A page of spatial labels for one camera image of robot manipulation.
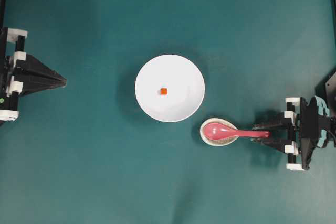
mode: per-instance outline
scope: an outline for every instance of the table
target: table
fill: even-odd
[[[336,66],[331,0],[7,0],[4,24],[68,79],[20,99],[1,127],[1,223],[334,223],[335,149],[311,170],[241,138],[211,147],[210,117],[249,128],[310,99]],[[205,100],[161,123],[137,105],[141,66],[178,54]]]

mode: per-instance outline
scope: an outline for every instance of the orange cube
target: orange cube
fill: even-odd
[[[167,94],[167,89],[166,88],[160,89],[160,95],[166,95],[166,94]]]

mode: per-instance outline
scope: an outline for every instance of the white bracket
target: white bracket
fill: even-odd
[[[295,107],[300,107],[301,97],[286,97],[286,103],[291,102]]]
[[[18,111],[14,110],[0,110],[0,120],[1,121],[15,121],[19,116]]]
[[[26,52],[14,52],[13,54],[13,68],[16,66],[17,60],[26,60]]]
[[[302,169],[301,164],[291,164],[291,163],[286,164],[286,169],[295,170],[295,171],[304,170],[304,169]]]
[[[15,43],[19,37],[19,35],[28,37],[28,32],[21,29],[13,29],[9,28],[7,32],[7,42]]]
[[[9,84],[9,86],[7,86],[6,90],[7,96],[10,97],[12,95],[12,92],[18,92],[19,94],[21,94],[22,88],[23,88],[23,82],[14,81],[14,76],[12,76],[11,83]]]
[[[292,145],[285,145],[285,153],[292,153],[295,156],[299,155],[298,144],[292,141]]]
[[[295,112],[290,111],[290,110],[285,111],[284,112],[284,117],[285,118],[291,118],[292,124],[295,126],[295,123],[296,123],[296,114],[295,114]]]

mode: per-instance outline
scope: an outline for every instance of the pink spoon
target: pink spoon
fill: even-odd
[[[233,136],[269,137],[269,131],[241,131],[221,123],[209,123],[203,128],[204,135],[210,140],[221,140]]]

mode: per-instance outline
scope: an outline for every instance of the teal table surface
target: teal table surface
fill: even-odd
[[[7,0],[5,26],[68,79],[23,97],[0,129],[0,223],[335,223],[336,150],[311,169],[199,126],[249,128],[310,99],[336,66],[331,0]],[[8,46],[11,54],[14,46]],[[141,66],[178,54],[203,73],[200,109],[178,123],[138,106]]]

